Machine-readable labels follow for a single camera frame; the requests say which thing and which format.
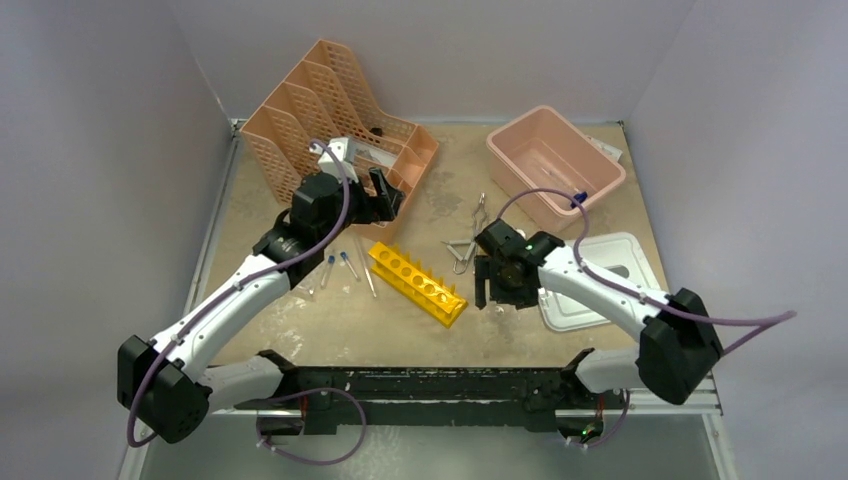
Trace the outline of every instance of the wooden table surface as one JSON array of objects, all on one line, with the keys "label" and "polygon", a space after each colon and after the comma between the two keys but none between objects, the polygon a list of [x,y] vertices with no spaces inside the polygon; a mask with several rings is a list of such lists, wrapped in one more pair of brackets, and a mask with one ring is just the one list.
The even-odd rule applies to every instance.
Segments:
[{"label": "wooden table surface", "polygon": [[[468,308],[452,328],[444,328],[376,276],[378,298],[372,298],[367,281],[354,281],[347,267],[337,262],[326,289],[316,288],[312,298],[297,290],[280,298],[233,338],[215,363],[238,362],[259,350],[274,349],[299,365],[563,366],[589,346],[631,345],[633,341],[610,324],[554,333],[545,327],[536,308],[516,312],[511,307],[490,306],[477,310],[471,269],[464,275],[452,273],[453,257],[441,241],[470,235],[471,212],[481,192],[486,193],[490,218],[507,200],[488,174],[491,153],[486,148],[486,136],[495,128],[428,128],[440,143],[439,153],[423,185],[418,187],[424,190],[414,199],[407,212],[409,217],[395,238],[413,258],[420,258],[425,268],[431,267],[435,276],[455,283],[457,292],[468,300]],[[624,150],[621,165],[627,171],[625,183],[590,212],[590,236],[613,232],[635,235],[660,285],[666,288],[624,132],[618,125],[582,130]],[[207,294],[235,271],[283,208],[274,201],[258,164],[246,150],[232,186]],[[517,206],[511,207],[504,218],[528,236],[538,230]],[[562,232],[551,233],[573,239],[581,228],[576,222]],[[362,261],[352,235],[342,233],[328,248],[335,251],[337,258],[341,251],[348,252],[361,276]],[[373,244],[369,240],[364,243],[366,250]]]}]

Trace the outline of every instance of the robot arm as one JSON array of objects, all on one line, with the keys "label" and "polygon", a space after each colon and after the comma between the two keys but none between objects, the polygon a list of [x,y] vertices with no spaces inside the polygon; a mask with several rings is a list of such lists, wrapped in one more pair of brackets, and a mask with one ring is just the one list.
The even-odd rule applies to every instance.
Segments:
[{"label": "robot arm", "polygon": [[[389,185],[383,172],[369,170],[376,196],[369,196],[353,168],[350,139],[333,139],[329,148],[341,159],[349,181],[343,228],[351,224],[392,221],[405,194]],[[268,398],[282,380],[279,359],[256,356],[237,365],[208,368],[215,355],[254,316],[285,295],[324,260],[323,249],[288,268],[282,262],[313,249],[333,228],[343,211],[342,178],[338,166],[324,154],[322,172],[303,179],[274,227],[253,247],[236,272],[203,303],[171,327],[145,342],[130,337],[118,351],[118,401],[130,409],[142,379],[157,357],[169,347],[148,388],[142,393],[138,418],[165,441],[174,443],[194,431],[207,412],[255,398]],[[190,321],[188,333],[180,332]]]},{"label": "robot arm", "polygon": [[[614,351],[587,349],[569,365],[575,388],[591,393],[648,388],[672,404],[682,404],[723,353],[712,325],[671,315],[590,278],[577,264],[574,251],[557,237],[538,232],[529,239],[503,220],[476,238],[487,254],[475,258],[478,308],[489,299],[526,308],[538,303],[538,289],[566,295],[609,319],[638,342]],[[675,295],[634,285],[609,270],[586,262],[604,279],[665,305],[706,315],[701,299],[688,290]]]}]

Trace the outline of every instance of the pink plastic tub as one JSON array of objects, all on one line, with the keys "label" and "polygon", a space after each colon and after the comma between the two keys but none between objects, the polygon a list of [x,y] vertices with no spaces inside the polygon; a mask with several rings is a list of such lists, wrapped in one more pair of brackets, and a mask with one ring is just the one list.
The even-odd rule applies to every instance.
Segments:
[{"label": "pink plastic tub", "polygon": [[[492,151],[490,175],[508,195],[547,187],[575,195],[588,193],[591,210],[624,182],[624,169],[582,132],[542,105],[495,130],[486,142]],[[580,210],[558,195],[537,193],[518,202],[542,230],[558,232],[580,218]]]}]

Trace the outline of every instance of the cable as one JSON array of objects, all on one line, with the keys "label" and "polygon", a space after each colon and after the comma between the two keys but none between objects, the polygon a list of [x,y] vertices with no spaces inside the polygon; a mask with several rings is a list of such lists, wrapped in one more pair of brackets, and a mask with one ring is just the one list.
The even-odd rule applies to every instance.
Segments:
[{"label": "cable", "polygon": [[368,424],[365,422],[365,410],[362,409],[362,405],[353,397],[353,395],[345,392],[344,390],[340,390],[338,388],[332,387],[321,387],[321,388],[313,388],[312,390],[304,390],[302,392],[294,393],[291,395],[286,395],[284,397],[277,398],[269,398],[267,401],[271,403],[282,403],[288,400],[294,400],[295,398],[303,398],[307,395],[311,395],[313,393],[318,392],[333,392],[346,397],[353,403],[353,406],[356,407],[356,410],[359,412],[359,419],[362,421],[362,431],[359,433],[359,439],[356,440],[356,445],[353,446],[347,453],[342,455],[341,457],[334,458],[332,460],[312,460],[311,458],[304,458],[299,455],[295,455],[293,453],[286,452],[285,450],[280,450],[275,445],[271,444],[268,441],[268,438],[262,436],[262,432],[259,429],[259,419],[256,420],[256,436],[259,438],[259,443],[256,444],[257,447],[264,446],[268,450],[282,457],[288,458],[290,460],[294,460],[296,462],[304,463],[306,465],[315,465],[315,466],[327,466],[327,465],[335,465],[337,463],[341,463],[348,458],[350,458],[359,447],[362,446],[362,442],[365,440],[365,431],[368,428]]},{"label": "cable", "polygon": [[798,313],[795,312],[794,310],[788,310],[788,311],[786,311],[786,312],[784,312],[780,315],[775,315],[775,316],[772,316],[772,317],[765,317],[765,318],[755,318],[755,319],[733,319],[733,318],[706,317],[706,316],[703,316],[703,315],[696,315],[694,313],[684,312],[683,310],[679,310],[679,309],[674,308],[670,305],[666,305],[666,304],[664,304],[664,303],[662,303],[658,300],[654,300],[653,298],[645,296],[645,295],[639,293],[636,290],[631,290],[631,289],[624,287],[624,286],[621,286],[621,285],[619,285],[615,282],[609,281],[609,280],[601,277],[597,273],[593,272],[590,268],[588,268],[586,266],[586,262],[583,259],[583,256],[580,255],[580,243],[589,234],[589,212],[586,211],[586,207],[584,207],[582,203],[575,200],[574,197],[572,197],[571,195],[563,192],[562,190],[557,190],[557,189],[554,189],[554,188],[532,188],[530,190],[525,190],[525,191],[519,193],[518,195],[515,195],[514,197],[507,200],[507,202],[504,204],[503,208],[501,208],[501,210],[498,212],[497,218],[501,218],[501,216],[506,211],[506,209],[510,205],[515,203],[516,200],[523,197],[524,195],[529,195],[531,193],[550,193],[550,194],[565,197],[569,201],[571,201],[580,210],[580,214],[583,217],[583,231],[580,232],[580,235],[577,236],[577,239],[574,241],[574,247],[572,247],[574,249],[574,260],[577,261],[577,264],[580,265],[581,269],[584,272],[586,272],[586,274],[590,278],[597,281],[598,283],[600,283],[600,284],[602,284],[606,287],[612,288],[613,290],[616,290],[620,293],[623,293],[625,295],[628,295],[630,297],[638,299],[640,302],[647,303],[648,305],[659,308],[660,310],[668,312],[668,313],[675,315],[677,317],[684,318],[686,320],[691,320],[691,321],[694,321],[694,322],[710,323],[710,324],[713,324],[713,325],[726,325],[726,326],[730,326],[730,327],[758,327],[758,328],[754,329],[753,331],[749,332],[747,335],[740,338],[739,340],[737,340],[736,342],[734,342],[733,344],[731,344],[729,347],[727,347],[724,350],[724,356],[726,356],[730,352],[736,350],[737,348],[741,347],[742,345],[744,345],[745,343],[750,341],[752,338],[763,333],[764,331],[768,330],[769,328],[777,325],[778,323],[785,322],[786,320],[789,320],[790,318],[793,318],[796,315],[798,315]]},{"label": "cable", "polygon": [[621,428],[621,426],[624,424],[624,419],[625,419],[625,417],[627,417],[627,412],[629,410],[630,410],[630,390],[625,390],[624,391],[624,406],[621,407],[621,415],[619,415],[618,419],[615,421],[615,423],[612,424],[612,428],[610,428],[609,431],[605,435],[603,435],[600,439],[598,439],[597,442],[584,443],[583,445],[586,446],[585,448],[595,448],[595,447],[600,447],[601,445],[605,444],[610,439],[610,437],[615,435],[615,432],[617,432],[618,429]]},{"label": "cable", "polygon": [[[268,267],[266,269],[260,270],[256,273],[251,274],[251,275],[247,275],[240,282],[241,285],[246,285],[246,284],[256,280],[259,277],[267,275],[268,273],[279,272],[279,271],[285,270],[285,269],[291,267],[292,265],[304,260],[305,258],[311,257],[312,255],[314,255],[315,253],[317,253],[318,251],[320,251],[321,249],[326,247],[334,238],[336,238],[336,235],[339,234],[342,227],[344,226],[344,222],[345,222],[345,219],[347,217],[347,211],[348,211],[348,208],[350,207],[350,185],[348,185],[348,178],[347,178],[347,175],[345,174],[344,165],[342,165],[342,161],[339,160],[339,157],[337,157],[336,154],[333,153],[333,150],[330,147],[328,147],[327,144],[325,144],[324,142],[313,138],[310,141],[310,144],[317,145],[325,153],[330,155],[330,158],[333,160],[333,163],[339,169],[339,174],[341,175],[341,183],[342,183],[342,210],[341,210],[341,213],[339,214],[339,218],[338,218],[338,220],[336,220],[336,223],[335,223],[335,225],[333,225],[333,228],[332,228],[332,230],[330,230],[330,233],[328,233],[327,236],[324,237],[320,242],[316,243],[315,246],[313,246],[309,250],[301,253],[300,255],[298,255],[294,258],[291,258],[291,259],[286,260],[284,262],[280,262],[276,265],[273,265],[273,266]],[[218,305],[221,304],[221,302],[223,302],[224,300],[229,298],[230,295],[236,293],[237,291],[238,291],[238,288],[236,288],[236,286],[233,285],[233,286],[230,286],[229,288],[227,288],[226,290],[224,290],[223,292],[221,292],[221,294],[218,295],[217,297],[210,300],[209,303],[204,305],[203,308],[201,308],[191,318],[191,320],[186,322],[185,326],[183,326],[183,328],[181,328],[179,330],[179,332],[177,332],[175,339],[168,342],[168,344],[165,345],[165,348],[163,348],[162,351],[159,353],[159,355],[156,356],[156,359],[153,360],[153,363],[150,365],[150,368],[147,369],[147,372],[145,372],[144,377],[141,379],[141,383],[139,384],[138,390],[136,390],[135,396],[133,397],[132,404],[130,405],[130,414],[129,414],[129,418],[127,419],[127,443],[129,444],[130,447],[133,447],[133,448],[143,447],[144,445],[147,445],[148,443],[150,443],[157,436],[157,434],[154,432],[150,436],[148,436],[148,437],[146,437],[146,438],[144,438],[140,441],[136,440],[135,439],[135,422],[138,419],[138,410],[141,406],[141,399],[144,396],[144,393],[147,391],[147,388],[150,386],[150,382],[153,380],[153,376],[156,375],[157,371],[159,371],[159,367],[162,366],[162,363],[165,361],[165,359],[168,357],[168,355],[171,353],[171,351],[173,351],[174,348],[177,346],[178,341],[181,341],[186,335],[188,335],[188,333],[191,332],[191,329],[194,328],[197,325],[197,323],[199,323],[201,320],[203,320],[206,317],[206,315],[209,314],[209,312],[214,310]]]}]

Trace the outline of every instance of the yellow test tube rack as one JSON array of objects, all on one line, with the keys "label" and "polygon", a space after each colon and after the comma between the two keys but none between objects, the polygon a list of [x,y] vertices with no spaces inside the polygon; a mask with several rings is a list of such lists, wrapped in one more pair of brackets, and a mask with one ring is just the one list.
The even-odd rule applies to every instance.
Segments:
[{"label": "yellow test tube rack", "polygon": [[395,245],[387,247],[380,242],[374,244],[368,254],[375,260],[371,271],[395,288],[401,295],[412,300],[424,311],[450,328],[468,302],[456,294],[456,286],[445,286],[443,278],[433,279],[432,270],[421,269],[421,262],[412,261],[408,253],[402,253]]}]

